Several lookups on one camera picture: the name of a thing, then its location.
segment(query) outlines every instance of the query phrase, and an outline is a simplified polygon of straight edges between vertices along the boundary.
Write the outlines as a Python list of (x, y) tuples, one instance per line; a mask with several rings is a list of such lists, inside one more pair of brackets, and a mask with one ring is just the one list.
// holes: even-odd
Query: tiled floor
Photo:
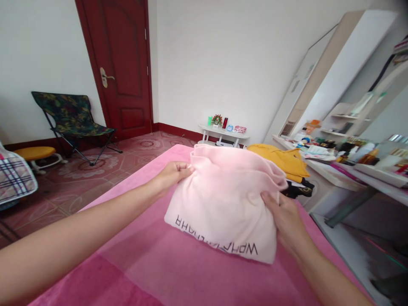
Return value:
[[(76, 213), (176, 144), (192, 147), (195, 142), (154, 132), (119, 142), (122, 154), (106, 149), (93, 167), (78, 154), (74, 155), (67, 164), (45, 169), (47, 174), (37, 176), (38, 190), (24, 202), (0, 212), (0, 217), (19, 235), (27, 236)], [(92, 159), (99, 150), (95, 148), (83, 153)], [(8, 244), (0, 237), (0, 248)]]

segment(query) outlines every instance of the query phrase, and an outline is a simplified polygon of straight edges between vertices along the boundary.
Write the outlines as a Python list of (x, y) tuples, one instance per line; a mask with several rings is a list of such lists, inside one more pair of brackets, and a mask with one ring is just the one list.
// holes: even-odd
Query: yellow stool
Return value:
[[(20, 155), (23, 157), (26, 161), (31, 163), (31, 166), (34, 168), (35, 173), (37, 174), (46, 174), (44, 170), (40, 170), (58, 163), (61, 164), (66, 164), (68, 161), (64, 160), (61, 155), (55, 152), (55, 149), (53, 147), (28, 147), (24, 149), (19, 149), (15, 150), (14, 153)], [(55, 155), (58, 157), (58, 160), (56, 162), (53, 162), (52, 164), (48, 164), (43, 167), (39, 167), (36, 164), (36, 160), (38, 159), (44, 159), (47, 157), (50, 157), (52, 155)]]

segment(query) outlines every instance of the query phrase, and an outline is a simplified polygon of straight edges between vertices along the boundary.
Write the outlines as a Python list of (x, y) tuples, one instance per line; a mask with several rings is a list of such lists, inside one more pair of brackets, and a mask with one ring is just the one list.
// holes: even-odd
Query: checkered cloth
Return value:
[(37, 188), (37, 180), (24, 158), (7, 151), (0, 143), (0, 210)]

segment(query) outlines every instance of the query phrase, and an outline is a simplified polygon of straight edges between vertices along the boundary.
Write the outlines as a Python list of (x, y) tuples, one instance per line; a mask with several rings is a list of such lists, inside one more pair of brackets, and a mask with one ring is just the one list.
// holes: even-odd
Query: yellow garment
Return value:
[(299, 153), (300, 149), (282, 151), (269, 144), (252, 144), (248, 150), (273, 161), (286, 173), (287, 179), (301, 183), (303, 178), (310, 176)]
[(55, 153), (55, 149), (53, 147), (28, 147), (15, 150), (14, 153), (17, 153), (29, 162), (32, 160), (49, 157)]

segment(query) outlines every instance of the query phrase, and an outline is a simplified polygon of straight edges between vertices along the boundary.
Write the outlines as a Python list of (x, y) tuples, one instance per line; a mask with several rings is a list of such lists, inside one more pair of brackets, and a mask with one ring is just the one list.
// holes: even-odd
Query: pink bed sheet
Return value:
[[(172, 147), (84, 209), (149, 181), (169, 161), (189, 161), (192, 150)], [(166, 224), (173, 191), (32, 305), (319, 305), (295, 260), (280, 244), (275, 262), (266, 265), (213, 249)], [(297, 205), (318, 248), (367, 294)]]

